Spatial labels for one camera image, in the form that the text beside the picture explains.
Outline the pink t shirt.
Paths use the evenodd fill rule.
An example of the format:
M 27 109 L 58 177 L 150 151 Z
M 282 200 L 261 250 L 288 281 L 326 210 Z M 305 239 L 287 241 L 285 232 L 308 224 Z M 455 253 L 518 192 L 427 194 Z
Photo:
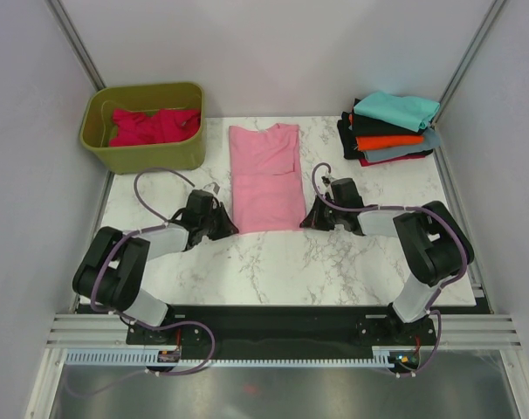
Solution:
M 229 127 L 233 223 L 241 234 L 295 231 L 306 215 L 299 126 Z

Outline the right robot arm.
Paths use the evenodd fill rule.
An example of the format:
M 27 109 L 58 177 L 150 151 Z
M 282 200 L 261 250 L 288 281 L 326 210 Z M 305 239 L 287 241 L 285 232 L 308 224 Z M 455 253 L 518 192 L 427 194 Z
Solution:
M 470 241 L 440 201 L 421 207 L 349 209 L 316 196 L 300 227 L 330 231 L 337 225 L 357 236 L 399 240 L 410 275 L 391 304 L 394 316 L 384 324 L 387 337 L 398 344 L 416 334 L 416 321 L 429 313 L 443 288 L 458 281 L 474 259 Z

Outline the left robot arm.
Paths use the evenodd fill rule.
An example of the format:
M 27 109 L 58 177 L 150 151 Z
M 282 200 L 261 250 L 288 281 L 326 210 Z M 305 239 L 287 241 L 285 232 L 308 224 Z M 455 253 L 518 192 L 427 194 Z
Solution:
M 147 264 L 189 251 L 203 238 L 221 240 L 239 233 L 222 203 L 207 209 L 185 207 L 162 224 L 128 233 L 103 227 L 95 235 L 72 279 L 72 289 L 90 299 L 95 312 L 107 310 L 146 325 L 158 343 L 170 342 L 176 322 L 169 305 L 141 289 Z

